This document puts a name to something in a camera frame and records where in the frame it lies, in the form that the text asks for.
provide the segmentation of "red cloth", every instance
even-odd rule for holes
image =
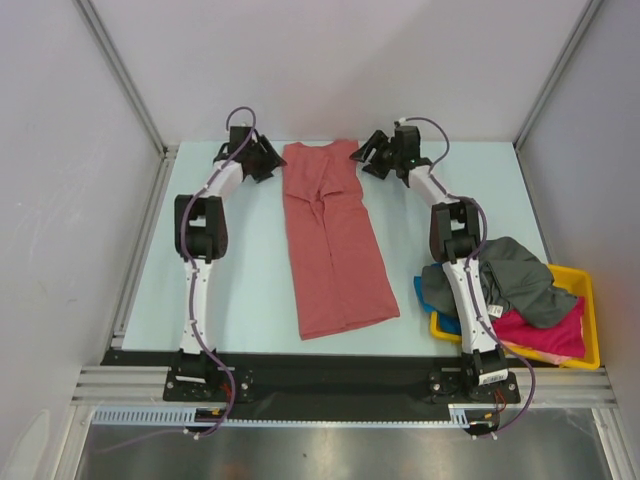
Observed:
[[[516,310],[505,313],[493,322],[493,329],[500,340],[533,348],[540,352],[573,358],[585,355],[582,339],[582,315],[584,298],[562,321],[552,328],[535,328],[529,325]]]
[[[303,340],[400,315],[356,162],[358,142],[284,148],[284,213]]]

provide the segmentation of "folded clothing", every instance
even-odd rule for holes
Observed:
[[[427,313],[437,311],[433,305],[425,302],[422,295],[422,278],[414,278],[414,287],[418,300]],[[492,322],[497,337],[508,345],[514,344],[531,348],[551,361],[559,364],[569,358],[583,358],[586,349],[582,338],[582,316],[584,315],[585,299],[578,297],[576,306],[558,323],[551,328],[535,328],[516,310],[503,314]],[[438,312],[440,329],[447,333],[460,335],[460,321]]]
[[[510,237],[490,240],[479,254],[480,283],[487,305],[517,310],[530,325],[551,328],[578,302],[553,286],[553,274],[529,250]],[[458,317],[451,286],[440,265],[422,269],[422,295],[438,311]]]
[[[400,315],[349,159],[357,149],[346,140],[284,148],[284,212],[303,340]]]

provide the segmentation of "metal floor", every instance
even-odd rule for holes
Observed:
[[[462,430],[227,427],[197,442],[92,426],[76,479],[610,479],[591,410],[531,410],[498,441]]]

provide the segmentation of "white wall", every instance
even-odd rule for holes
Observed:
[[[168,142],[222,140],[212,125],[239,104],[273,140],[428,115],[455,139],[512,141],[586,4],[94,1]]]
[[[41,409],[57,441],[159,160],[71,0],[0,11],[1,471]]]
[[[640,441],[640,2],[605,2],[523,149],[552,255],[593,275],[602,359]]]

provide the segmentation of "blue cloth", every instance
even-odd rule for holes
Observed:
[[[420,305],[422,305],[422,309],[431,314],[432,312],[438,312],[435,308],[429,305],[424,301],[422,297],[422,277],[413,277],[413,288],[416,290],[416,295],[418,295],[418,300],[420,301]],[[448,315],[444,315],[443,313],[438,312],[438,325],[440,326],[440,330],[446,333],[452,333],[454,335],[462,335],[462,330],[460,329],[460,320],[454,317],[449,317]]]

